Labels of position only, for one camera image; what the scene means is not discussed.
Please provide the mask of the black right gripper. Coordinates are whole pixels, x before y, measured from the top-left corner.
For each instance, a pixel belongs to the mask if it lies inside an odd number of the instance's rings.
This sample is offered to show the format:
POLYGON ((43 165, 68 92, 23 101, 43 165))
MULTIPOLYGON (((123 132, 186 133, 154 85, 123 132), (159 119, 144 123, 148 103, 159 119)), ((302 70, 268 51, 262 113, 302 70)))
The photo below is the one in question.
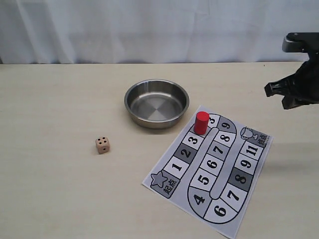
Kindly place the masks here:
POLYGON ((295 72, 295 77, 287 76, 264 87, 267 97, 284 96, 285 110, 319 103, 319 53, 308 53, 308 56, 309 60, 295 72))

